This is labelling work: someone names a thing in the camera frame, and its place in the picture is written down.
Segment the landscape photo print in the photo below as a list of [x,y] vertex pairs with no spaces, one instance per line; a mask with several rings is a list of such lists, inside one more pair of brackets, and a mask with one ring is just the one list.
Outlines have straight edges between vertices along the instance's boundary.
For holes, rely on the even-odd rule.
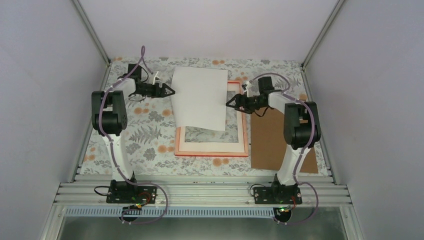
[[171,80],[176,126],[224,131],[227,85],[227,70],[177,66]]

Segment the brown backing board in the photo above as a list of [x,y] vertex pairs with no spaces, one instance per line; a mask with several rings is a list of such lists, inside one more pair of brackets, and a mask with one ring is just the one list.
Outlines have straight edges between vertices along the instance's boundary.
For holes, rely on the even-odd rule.
[[259,110],[264,116],[250,117],[250,161],[258,170],[278,171],[287,150],[283,113],[276,109]]

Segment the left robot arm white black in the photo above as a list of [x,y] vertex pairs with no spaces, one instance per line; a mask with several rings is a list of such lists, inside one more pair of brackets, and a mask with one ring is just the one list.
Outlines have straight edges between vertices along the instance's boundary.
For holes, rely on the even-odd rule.
[[158,83],[156,73],[147,73],[139,64],[129,64],[128,72],[118,77],[107,90],[91,94],[91,123],[105,142],[112,166],[109,196],[118,196],[131,203],[139,197],[134,170],[128,160],[123,131],[128,126],[126,103],[130,98],[166,98],[176,92],[166,83]]

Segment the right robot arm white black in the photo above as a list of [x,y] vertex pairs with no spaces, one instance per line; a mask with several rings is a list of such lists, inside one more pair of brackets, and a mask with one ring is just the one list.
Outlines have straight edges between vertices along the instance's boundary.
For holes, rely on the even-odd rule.
[[234,95],[226,106],[245,114],[255,114],[263,108],[273,109],[284,115],[283,137],[287,144],[280,169],[269,187],[261,187],[257,204],[301,203],[301,182],[298,173],[307,154],[321,139],[322,131],[318,107],[314,101],[303,101],[276,89],[269,73],[256,77],[258,95],[249,96],[247,91]]

